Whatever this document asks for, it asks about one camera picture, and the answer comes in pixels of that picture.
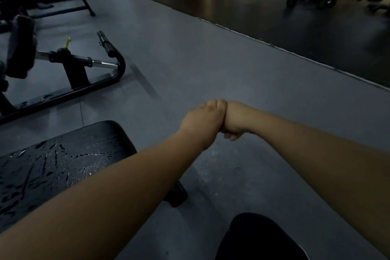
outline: forearm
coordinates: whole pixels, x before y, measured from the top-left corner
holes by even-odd
[[[390,256],[387,153],[250,108],[248,130],[267,141],[349,224]]]
[[[113,259],[201,152],[177,133],[92,175],[2,233],[0,258]]]

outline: gray rubber floor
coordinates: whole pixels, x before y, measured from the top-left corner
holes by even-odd
[[[122,81],[0,126],[0,154],[101,120],[117,121],[140,150],[172,134],[190,108],[220,97],[388,149],[388,91],[150,0],[88,1],[94,18],[80,11],[40,20],[39,49],[56,50],[70,36],[74,54],[106,60],[102,30],[127,60]],[[10,84],[13,103],[68,85],[60,65],[40,61]],[[385,259],[254,136],[235,143],[219,136],[181,181],[188,200],[161,203],[118,259],[213,259],[241,212],[272,218],[313,260]]]

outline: yellow clip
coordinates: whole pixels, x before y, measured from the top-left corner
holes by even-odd
[[[66,49],[69,49],[69,43],[70,43],[71,41],[72,41],[71,38],[68,37],[68,39],[66,40],[66,43],[65,43],[65,48],[66,48]]]

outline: hand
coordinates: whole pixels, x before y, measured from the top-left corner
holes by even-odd
[[[189,134],[203,150],[215,141],[226,113],[226,100],[210,100],[191,110],[181,122],[179,132]]]
[[[249,132],[247,125],[251,107],[236,101],[228,101],[222,132],[225,139],[235,141]]]

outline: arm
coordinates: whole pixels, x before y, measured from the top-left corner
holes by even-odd
[[[225,138],[245,132],[269,143],[353,228],[390,257],[390,155],[228,102]]]
[[[226,101],[189,112],[179,131],[67,189],[0,235],[0,259],[114,259],[215,140]]]

